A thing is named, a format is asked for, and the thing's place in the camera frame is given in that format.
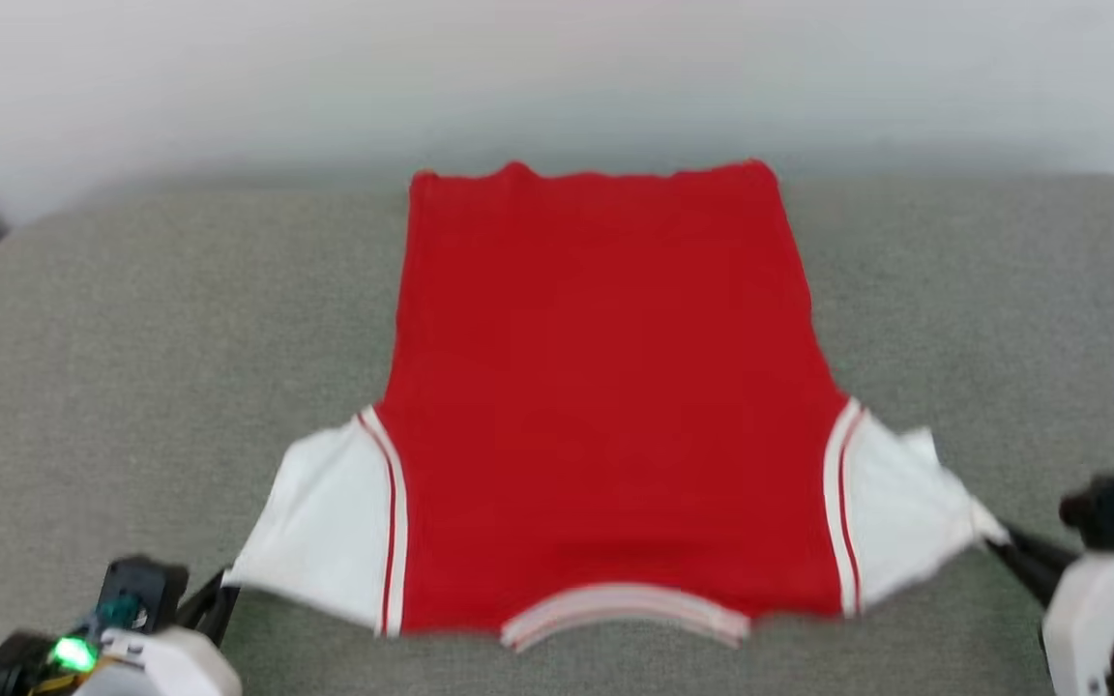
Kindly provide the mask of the grey fabric sofa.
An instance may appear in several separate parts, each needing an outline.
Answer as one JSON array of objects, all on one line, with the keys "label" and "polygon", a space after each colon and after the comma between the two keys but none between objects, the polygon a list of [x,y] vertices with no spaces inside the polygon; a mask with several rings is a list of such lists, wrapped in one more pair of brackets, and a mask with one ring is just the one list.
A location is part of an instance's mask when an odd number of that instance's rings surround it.
[{"label": "grey fabric sofa", "polygon": [[[841,386],[1066,538],[1061,496],[1114,471],[1114,177],[781,186]],[[0,244],[0,640],[70,628],[121,555],[194,586],[234,558],[283,451],[383,391],[405,192],[172,195]],[[974,551],[861,620],[769,620],[739,649],[646,623],[522,653],[379,643],[261,594],[224,647],[248,696],[1049,696],[1038,621]]]}]

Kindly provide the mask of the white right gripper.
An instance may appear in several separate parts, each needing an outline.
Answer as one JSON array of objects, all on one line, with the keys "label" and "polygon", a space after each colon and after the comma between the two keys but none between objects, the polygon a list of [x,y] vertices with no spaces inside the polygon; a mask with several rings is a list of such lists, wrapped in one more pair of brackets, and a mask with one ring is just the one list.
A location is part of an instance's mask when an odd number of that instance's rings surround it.
[{"label": "white right gripper", "polygon": [[1056,696],[1110,696],[1114,669],[1114,552],[1079,552],[1007,526],[987,547],[1040,605],[1043,646]]}]

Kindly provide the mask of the red white sports jersey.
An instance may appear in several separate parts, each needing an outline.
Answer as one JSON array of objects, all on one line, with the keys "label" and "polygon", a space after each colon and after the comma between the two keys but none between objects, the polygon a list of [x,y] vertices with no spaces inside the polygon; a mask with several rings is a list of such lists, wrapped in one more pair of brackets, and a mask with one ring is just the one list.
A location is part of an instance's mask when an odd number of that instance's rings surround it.
[{"label": "red white sports jersey", "polygon": [[836,383],[762,161],[417,173],[383,396],[301,439],[224,582],[514,651],[853,617],[1003,525]]}]

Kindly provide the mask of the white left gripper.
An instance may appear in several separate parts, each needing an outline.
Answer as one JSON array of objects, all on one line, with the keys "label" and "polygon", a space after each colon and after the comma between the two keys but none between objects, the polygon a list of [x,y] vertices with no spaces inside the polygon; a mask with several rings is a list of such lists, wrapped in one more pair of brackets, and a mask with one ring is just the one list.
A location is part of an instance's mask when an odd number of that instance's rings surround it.
[{"label": "white left gripper", "polygon": [[244,696],[218,648],[240,597],[240,587],[222,582],[226,571],[180,602],[174,614],[180,628],[109,629],[98,639],[10,635],[0,644],[0,696]]}]

